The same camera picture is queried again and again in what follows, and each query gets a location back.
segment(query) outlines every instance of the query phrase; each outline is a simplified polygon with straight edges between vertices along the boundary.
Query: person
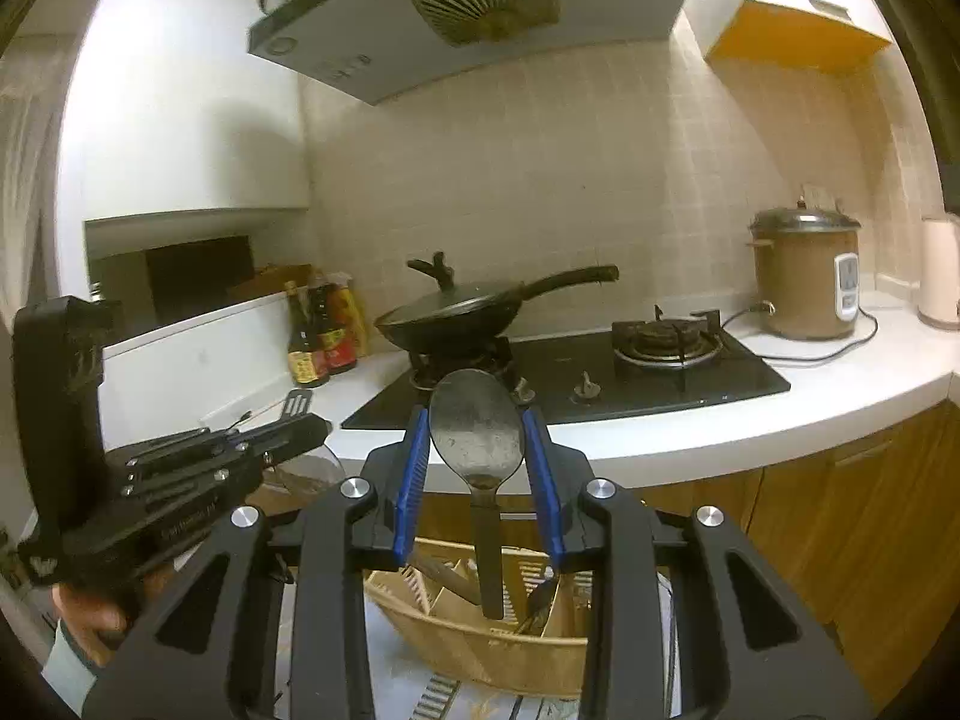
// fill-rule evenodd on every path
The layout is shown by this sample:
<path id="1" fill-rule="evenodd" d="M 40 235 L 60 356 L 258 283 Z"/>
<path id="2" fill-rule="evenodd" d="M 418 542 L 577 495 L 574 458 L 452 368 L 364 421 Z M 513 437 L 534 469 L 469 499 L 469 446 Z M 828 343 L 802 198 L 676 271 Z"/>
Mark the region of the person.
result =
<path id="1" fill-rule="evenodd" d="M 147 575 L 142 580 L 143 602 L 155 600 L 175 573 L 173 565 L 165 565 Z M 122 635 L 133 620 L 109 598 L 72 584 L 55 584 L 52 594 L 61 619 L 43 678 L 80 715 L 83 700 L 113 655 L 102 635 Z"/>

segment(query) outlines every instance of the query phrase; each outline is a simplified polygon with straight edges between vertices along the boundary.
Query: white cylinder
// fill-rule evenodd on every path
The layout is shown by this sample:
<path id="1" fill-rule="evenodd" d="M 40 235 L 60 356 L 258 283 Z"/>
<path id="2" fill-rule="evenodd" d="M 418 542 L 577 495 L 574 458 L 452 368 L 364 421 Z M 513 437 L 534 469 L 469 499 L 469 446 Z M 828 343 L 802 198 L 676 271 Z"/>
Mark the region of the white cylinder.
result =
<path id="1" fill-rule="evenodd" d="M 960 218 L 925 217 L 920 230 L 920 319 L 960 330 Z"/>

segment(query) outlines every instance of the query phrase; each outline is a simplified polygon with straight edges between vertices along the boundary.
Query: vent grille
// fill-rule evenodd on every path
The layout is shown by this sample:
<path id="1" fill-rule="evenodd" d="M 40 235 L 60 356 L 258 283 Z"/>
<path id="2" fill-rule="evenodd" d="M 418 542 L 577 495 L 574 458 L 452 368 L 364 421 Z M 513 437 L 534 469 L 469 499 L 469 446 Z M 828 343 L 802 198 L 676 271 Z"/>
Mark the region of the vent grille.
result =
<path id="1" fill-rule="evenodd" d="M 414 0 L 414 6 L 452 46 L 509 40 L 560 20 L 560 0 Z"/>

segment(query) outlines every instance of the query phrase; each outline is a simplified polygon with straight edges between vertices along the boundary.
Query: light blue sleeve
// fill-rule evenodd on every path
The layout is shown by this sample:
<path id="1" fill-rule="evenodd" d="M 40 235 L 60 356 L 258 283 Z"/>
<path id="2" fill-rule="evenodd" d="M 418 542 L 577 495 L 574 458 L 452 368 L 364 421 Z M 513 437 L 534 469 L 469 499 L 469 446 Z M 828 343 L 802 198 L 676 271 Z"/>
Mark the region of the light blue sleeve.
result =
<path id="1" fill-rule="evenodd" d="M 56 694 L 79 716 L 83 700 L 96 682 L 96 677 L 73 651 L 61 629 L 56 624 L 56 637 L 47 664 L 43 666 L 43 678 L 56 690 Z"/>

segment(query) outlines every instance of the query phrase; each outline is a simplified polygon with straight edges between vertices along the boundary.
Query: black glass cooktop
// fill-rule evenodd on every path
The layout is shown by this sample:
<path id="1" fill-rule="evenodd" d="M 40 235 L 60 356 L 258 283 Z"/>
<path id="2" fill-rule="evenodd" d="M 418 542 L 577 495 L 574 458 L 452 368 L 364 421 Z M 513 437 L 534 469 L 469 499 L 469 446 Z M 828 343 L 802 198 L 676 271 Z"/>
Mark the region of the black glass cooktop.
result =
<path id="1" fill-rule="evenodd" d="M 610 332 L 518 341 L 510 348 L 517 373 L 536 393 L 533 402 L 548 424 L 694 409 L 790 389 L 784 377 L 733 336 L 721 332 L 719 338 L 716 356 L 682 370 L 652 370 L 620 360 L 613 354 Z M 584 371 L 600 386 L 599 396 L 589 402 L 573 392 Z M 404 372 L 344 420 L 343 427 L 402 430 L 411 408 L 426 405 L 429 396 Z"/>

